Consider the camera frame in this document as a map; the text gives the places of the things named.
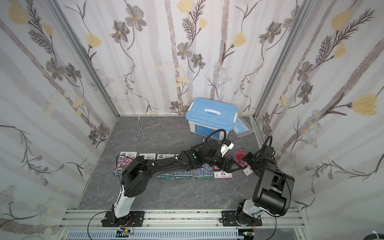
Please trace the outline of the pink back seed packet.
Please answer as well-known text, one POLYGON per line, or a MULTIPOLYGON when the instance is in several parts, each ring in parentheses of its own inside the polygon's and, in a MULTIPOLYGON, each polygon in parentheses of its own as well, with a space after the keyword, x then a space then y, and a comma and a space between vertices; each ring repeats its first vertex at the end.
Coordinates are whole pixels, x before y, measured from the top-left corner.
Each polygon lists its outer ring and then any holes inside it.
POLYGON ((231 173, 227 173, 219 168, 214 168, 214 178, 215 179, 232 179, 233 175, 231 173))

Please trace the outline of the hollyhock pink flower packet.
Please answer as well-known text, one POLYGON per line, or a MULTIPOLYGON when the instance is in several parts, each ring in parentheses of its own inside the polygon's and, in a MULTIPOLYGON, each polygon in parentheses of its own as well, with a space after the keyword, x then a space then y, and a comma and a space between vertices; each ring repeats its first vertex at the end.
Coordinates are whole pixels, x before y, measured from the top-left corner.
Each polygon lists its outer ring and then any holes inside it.
POLYGON ((237 151, 233 152, 231 156, 235 161, 241 165, 243 172, 246 174, 246 176, 249 176, 253 173, 250 165, 248 165, 245 161, 244 158, 248 152, 244 148, 240 148, 237 151))

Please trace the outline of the lavender seed packet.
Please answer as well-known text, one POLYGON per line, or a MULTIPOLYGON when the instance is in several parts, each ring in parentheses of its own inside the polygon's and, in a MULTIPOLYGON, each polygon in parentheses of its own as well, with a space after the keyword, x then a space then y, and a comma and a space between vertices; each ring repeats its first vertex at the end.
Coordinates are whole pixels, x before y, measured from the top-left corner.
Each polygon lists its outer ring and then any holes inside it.
POLYGON ((195 170, 195 179, 211 180, 214 178, 214 168, 204 164, 201 168, 195 170))
POLYGON ((174 172, 174 179, 176 180, 190 180, 193 178, 192 171, 178 171, 174 172))

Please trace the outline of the white cosmos seed packet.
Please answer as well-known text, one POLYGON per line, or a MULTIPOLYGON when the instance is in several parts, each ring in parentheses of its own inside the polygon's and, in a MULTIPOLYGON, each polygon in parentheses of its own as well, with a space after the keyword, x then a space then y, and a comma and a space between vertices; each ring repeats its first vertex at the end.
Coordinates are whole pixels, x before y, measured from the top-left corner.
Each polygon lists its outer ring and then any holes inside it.
POLYGON ((157 154, 151 153, 151 154, 139 154, 139 156, 143 156, 145 160, 155 160, 157 154))

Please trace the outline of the purple flower seed packet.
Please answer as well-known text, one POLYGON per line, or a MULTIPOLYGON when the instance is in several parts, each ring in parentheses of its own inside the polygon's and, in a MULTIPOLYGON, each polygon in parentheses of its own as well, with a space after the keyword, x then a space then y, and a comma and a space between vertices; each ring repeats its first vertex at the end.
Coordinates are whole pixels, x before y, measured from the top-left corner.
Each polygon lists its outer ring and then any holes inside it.
POLYGON ((138 152, 120 152, 117 168, 113 171, 113 175, 121 175, 123 170, 137 157, 138 152))

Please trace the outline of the pink phlox seed packet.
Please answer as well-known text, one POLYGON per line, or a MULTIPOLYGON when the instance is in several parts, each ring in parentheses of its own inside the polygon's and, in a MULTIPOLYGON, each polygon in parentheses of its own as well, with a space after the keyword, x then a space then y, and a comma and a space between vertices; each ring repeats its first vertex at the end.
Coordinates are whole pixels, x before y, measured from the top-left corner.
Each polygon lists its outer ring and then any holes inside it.
MULTIPOLYGON (((158 160, 162 160, 162 159, 165 159, 165 158, 173 158, 174 156, 175 156, 174 154, 158 154, 157 155, 157 159, 158 160)), ((159 179, 159 180, 172 180, 173 179, 173 173, 156 176, 156 179, 159 179)))

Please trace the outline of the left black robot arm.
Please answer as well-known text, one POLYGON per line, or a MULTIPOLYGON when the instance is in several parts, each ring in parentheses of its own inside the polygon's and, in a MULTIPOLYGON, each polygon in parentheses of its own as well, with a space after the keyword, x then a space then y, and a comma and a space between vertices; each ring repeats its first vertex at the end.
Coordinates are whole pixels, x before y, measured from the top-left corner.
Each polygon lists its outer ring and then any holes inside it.
POLYGON ((115 204, 101 220, 103 227, 120 227, 132 223, 134 227, 140 227, 141 222, 135 212, 131 213, 131 206, 135 198, 142 194, 151 178, 174 173, 187 172, 202 168, 205 164, 217 167, 226 173, 233 173, 241 169, 241 165, 230 156, 227 151, 234 144, 227 140, 227 134, 220 140, 211 139, 212 134, 206 137, 202 143, 191 147, 189 150, 180 151, 177 156, 164 159, 145 159, 136 157, 123 169, 120 180, 120 193, 115 204))

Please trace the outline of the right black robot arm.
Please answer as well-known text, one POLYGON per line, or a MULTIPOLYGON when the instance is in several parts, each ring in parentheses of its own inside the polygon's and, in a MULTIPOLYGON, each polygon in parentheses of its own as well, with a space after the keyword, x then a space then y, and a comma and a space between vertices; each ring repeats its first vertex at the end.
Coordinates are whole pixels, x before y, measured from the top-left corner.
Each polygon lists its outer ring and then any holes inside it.
POLYGON ((282 217, 291 206, 295 178, 279 168, 272 142, 273 137, 268 136, 255 154, 247 153, 243 158, 259 180, 252 198, 240 202, 235 212, 240 226, 255 224, 262 214, 282 217))

